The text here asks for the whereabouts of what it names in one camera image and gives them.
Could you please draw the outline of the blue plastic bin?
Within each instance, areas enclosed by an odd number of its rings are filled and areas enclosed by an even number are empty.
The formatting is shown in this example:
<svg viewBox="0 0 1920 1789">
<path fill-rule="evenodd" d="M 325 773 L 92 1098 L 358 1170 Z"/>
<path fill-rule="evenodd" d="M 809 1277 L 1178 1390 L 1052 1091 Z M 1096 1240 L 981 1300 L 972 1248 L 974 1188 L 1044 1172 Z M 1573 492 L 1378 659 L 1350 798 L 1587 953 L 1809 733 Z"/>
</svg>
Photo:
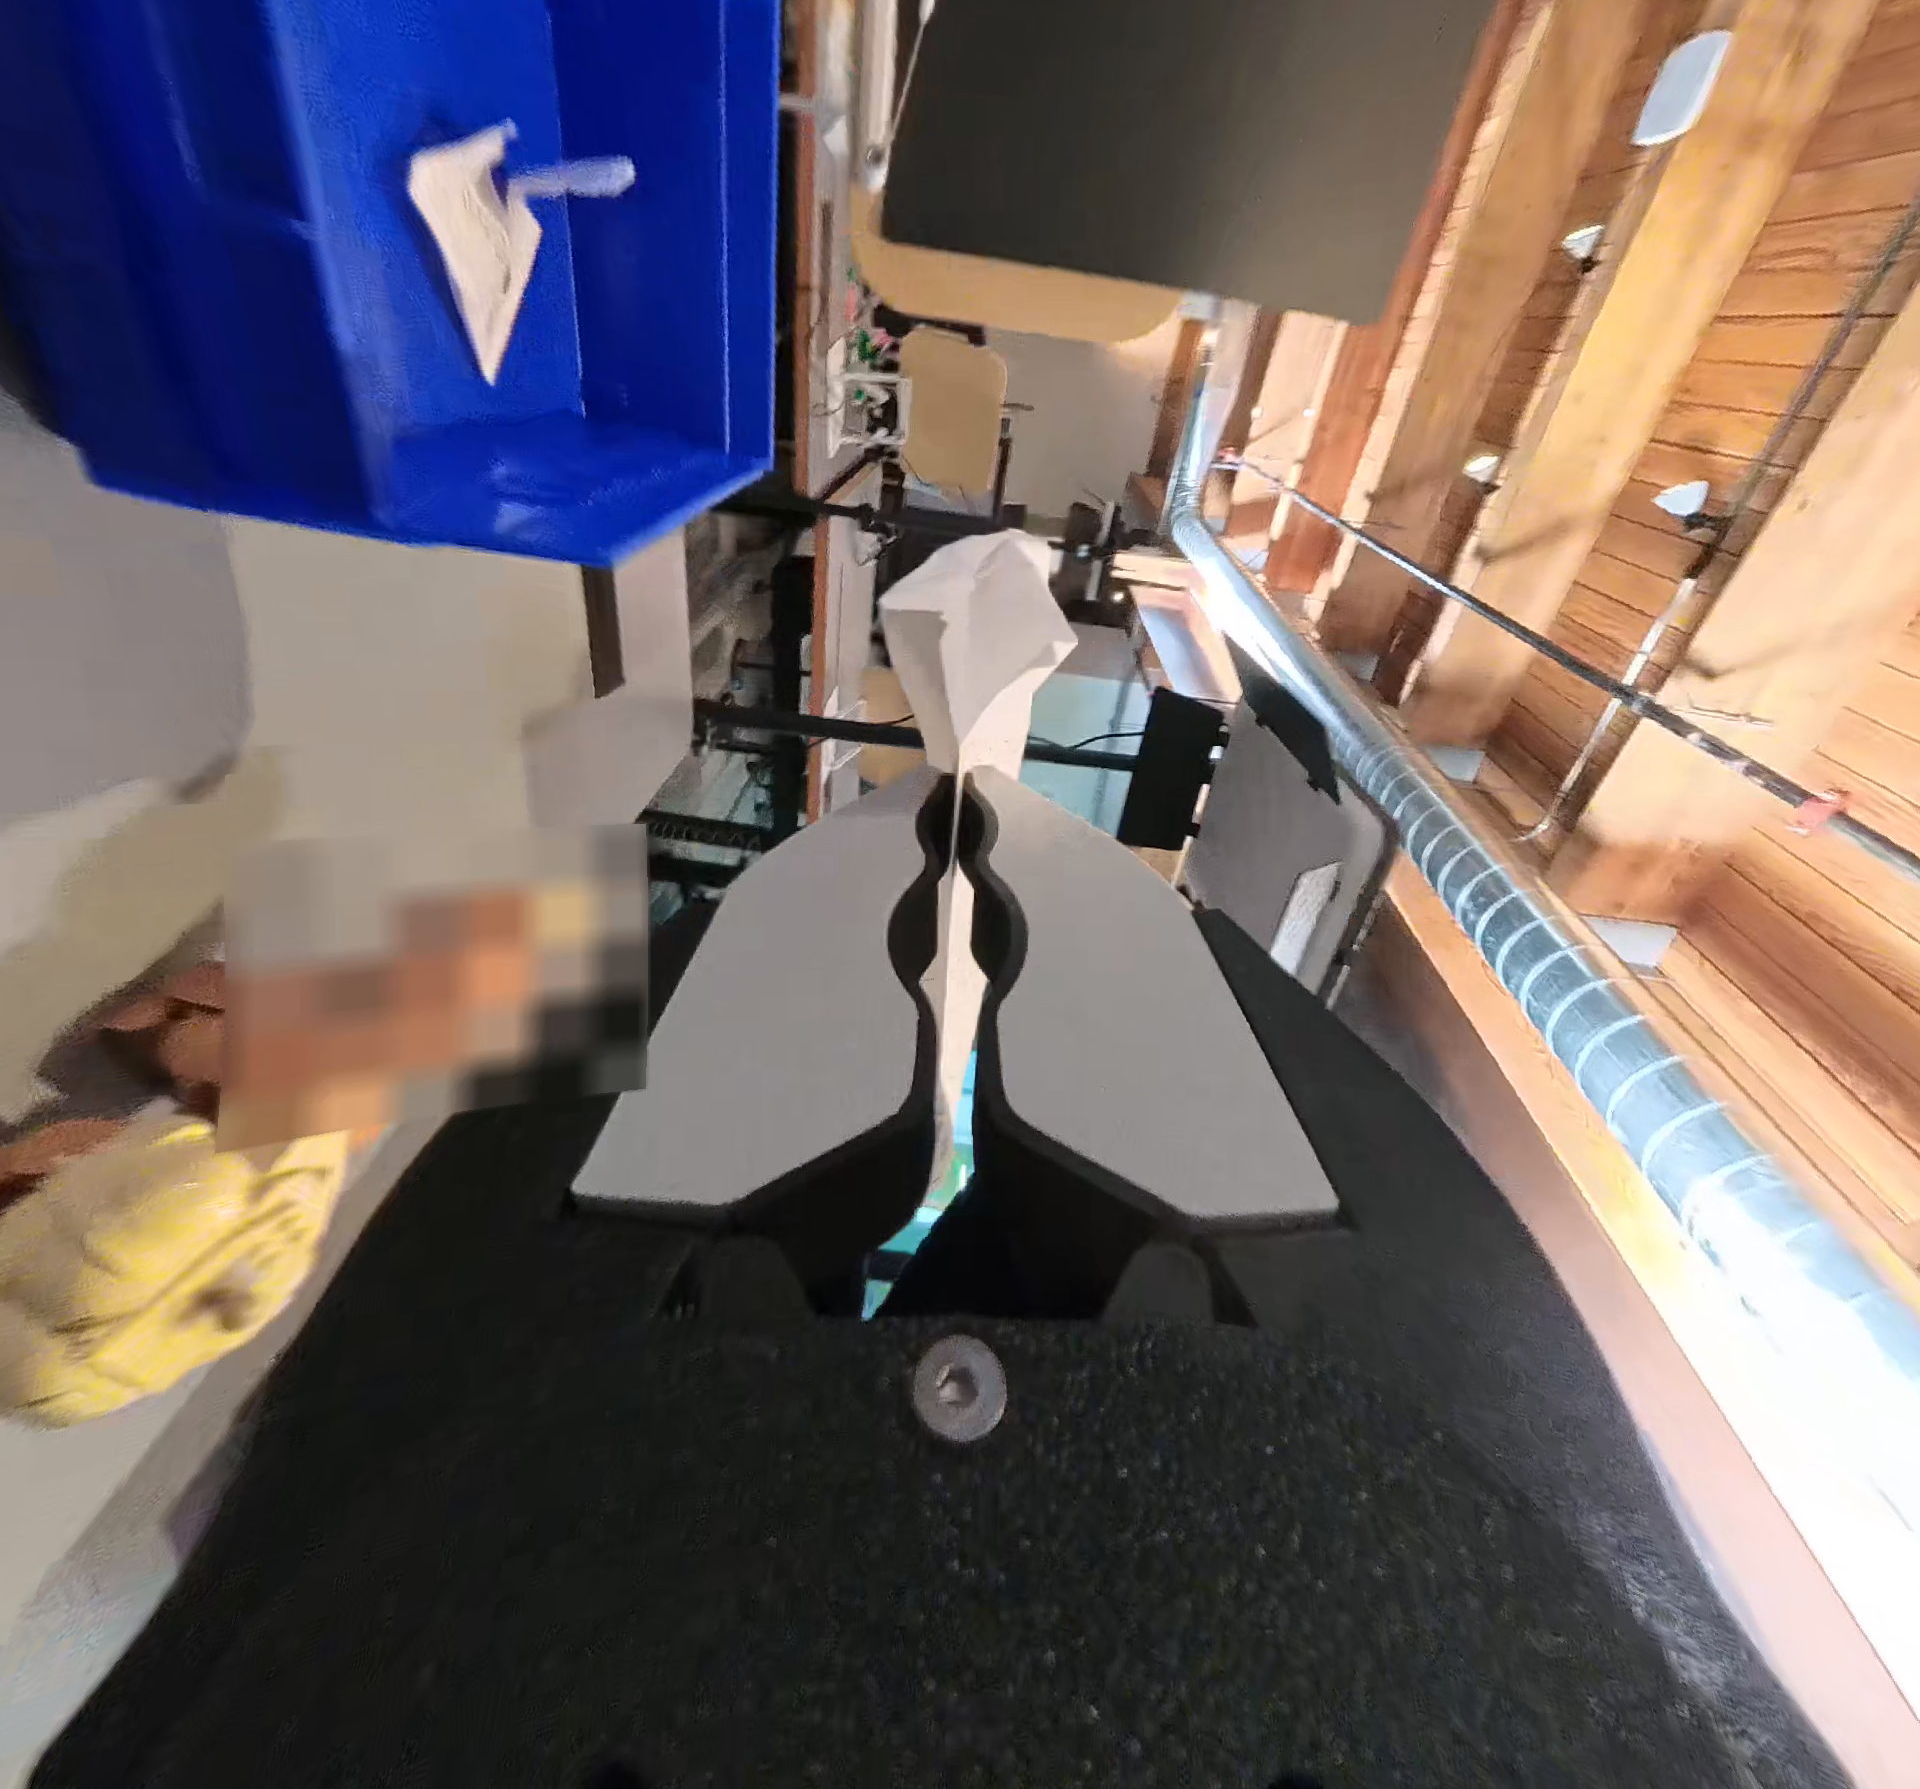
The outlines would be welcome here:
<svg viewBox="0 0 1920 1789">
<path fill-rule="evenodd" d="M 5 0 L 5 304 L 106 486 L 609 566 L 775 463 L 780 0 Z M 629 155 L 477 370 L 412 155 Z"/>
</svg>

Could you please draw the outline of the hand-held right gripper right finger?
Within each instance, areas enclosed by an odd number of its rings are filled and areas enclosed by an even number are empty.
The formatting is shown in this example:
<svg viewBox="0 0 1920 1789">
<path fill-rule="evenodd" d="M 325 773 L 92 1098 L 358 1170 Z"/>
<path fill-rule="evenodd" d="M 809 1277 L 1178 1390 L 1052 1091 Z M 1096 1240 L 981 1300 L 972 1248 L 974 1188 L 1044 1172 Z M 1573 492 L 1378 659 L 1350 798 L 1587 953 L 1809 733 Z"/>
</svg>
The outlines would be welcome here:
<svg viewBox="0 0 1920 1789">
<path fill-rule="evenodd" d="M 969 782 L 972 956 L 1011 1123 L 1203 1230 L 1325 1227 L 1338 1191 L 1197 914 L 1114 837 Z"/>
</svg>

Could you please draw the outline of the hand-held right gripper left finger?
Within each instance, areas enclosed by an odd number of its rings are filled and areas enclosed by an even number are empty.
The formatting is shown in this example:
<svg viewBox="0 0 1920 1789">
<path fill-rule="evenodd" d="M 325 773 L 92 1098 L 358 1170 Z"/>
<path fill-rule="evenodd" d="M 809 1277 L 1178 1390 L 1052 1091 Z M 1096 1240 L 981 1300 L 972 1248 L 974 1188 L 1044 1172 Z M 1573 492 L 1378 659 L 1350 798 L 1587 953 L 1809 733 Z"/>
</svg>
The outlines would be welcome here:
<svg viewBox="0 0 1920 1789">
<path fill-rule="evenodd" d="M 872 1142 L 861 1207 L 932 1184 L 923 994 L 951 782 L 915 769 L 778 844 L 726 890 L 574 1178 L 594 1207 L 735 1207 Z"/>
</svg>

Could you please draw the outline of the studio light panel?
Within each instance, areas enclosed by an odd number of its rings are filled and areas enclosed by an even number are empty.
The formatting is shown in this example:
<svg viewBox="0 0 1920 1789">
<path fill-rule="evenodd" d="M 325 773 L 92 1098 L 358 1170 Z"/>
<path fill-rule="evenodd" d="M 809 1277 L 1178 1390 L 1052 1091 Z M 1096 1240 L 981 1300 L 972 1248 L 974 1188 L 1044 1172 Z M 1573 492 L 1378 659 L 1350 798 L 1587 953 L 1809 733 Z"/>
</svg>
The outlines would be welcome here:
<svg viewBox="0 0 1920 1789">
<path fill-rule="evenodd" d="M 1116 838 L 1176 858 L 1190 905 L 1228 917 L 1325 1003 L 1396 848 L 1321 717 L 1261 673 L 1244 673 L 1232 712 L 1152 692 Z"/>
</svg>

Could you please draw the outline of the silver ventilation duct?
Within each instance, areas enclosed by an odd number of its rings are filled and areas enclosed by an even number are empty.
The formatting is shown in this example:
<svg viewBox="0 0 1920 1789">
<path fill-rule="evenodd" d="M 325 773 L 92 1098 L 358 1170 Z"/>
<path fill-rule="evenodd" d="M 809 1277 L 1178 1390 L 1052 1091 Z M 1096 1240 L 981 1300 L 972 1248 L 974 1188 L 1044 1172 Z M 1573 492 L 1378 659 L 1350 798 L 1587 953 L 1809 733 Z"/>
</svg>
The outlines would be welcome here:
<svg viewBox="0 0 1920 1789">
<path fill-rule="evenodd" d="M 1336 767 L 1395 827 L 1403 854 L 1499 994 L 1571 1075 L 1688 1243 L 1735 1288 L 1783 1351 L 1861 1363 L 1917 1384 L 1917 1306 L 1735 1120 L 1628 994 L 1573 914 L 1549 906 L 1464 798 L 1332 658 L 1265 597 L 1203 514 L 1238 378 L 1199 374 L 1171 474 L 1166 535 L 1197 566 L 1228 640 L 1328 735 Z"/>
</svg>

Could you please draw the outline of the black light stand pole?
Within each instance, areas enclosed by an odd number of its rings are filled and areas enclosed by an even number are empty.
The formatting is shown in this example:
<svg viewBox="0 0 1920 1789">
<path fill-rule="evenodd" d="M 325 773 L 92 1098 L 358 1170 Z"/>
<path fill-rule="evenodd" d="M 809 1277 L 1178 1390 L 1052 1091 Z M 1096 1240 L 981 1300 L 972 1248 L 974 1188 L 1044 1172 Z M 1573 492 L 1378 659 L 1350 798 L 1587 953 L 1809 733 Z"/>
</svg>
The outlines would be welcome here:
<svg viewBox="0 0 1920 1789">
<path fill-rule="evenodd" d="M 874 723 L 848 717 L 826 717 L 802 712 L 780 712 L 763 707 L 740 707 L 726 701 L 695 699 L 691 704 L 693 735 L 706 742 L 722 731 L 732 738 L 744 738 L 756 731 L 767 738 L 797 742 L 846 742 L 854 746 L 878 746 L 925 752 L 925 738 L 918 729 L 905 723 Z M 1139 769 L 1139 759 L 1129 752 L 1102 750 L 1091 745 L 1058 745 L 1028 738 L 1018 763 L 1042 763 L 1058 769 L 1098 769 L 1132 773 Z"/>
</svg>

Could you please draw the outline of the black board with plywood rim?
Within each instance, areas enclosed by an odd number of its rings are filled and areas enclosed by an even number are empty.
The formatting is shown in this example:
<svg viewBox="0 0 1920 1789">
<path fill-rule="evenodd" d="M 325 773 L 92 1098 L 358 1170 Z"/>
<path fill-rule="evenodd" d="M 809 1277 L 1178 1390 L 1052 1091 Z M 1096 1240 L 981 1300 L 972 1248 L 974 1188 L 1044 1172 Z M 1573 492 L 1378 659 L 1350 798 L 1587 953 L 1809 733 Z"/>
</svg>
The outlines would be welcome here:
<svg viewBox="0 0 1920 1789">
<path fill-rule="evenodd" d="M 858 272 L 1052 339 L 1376 322 L 1498 2 L 858 0 Z"/>
</svg>

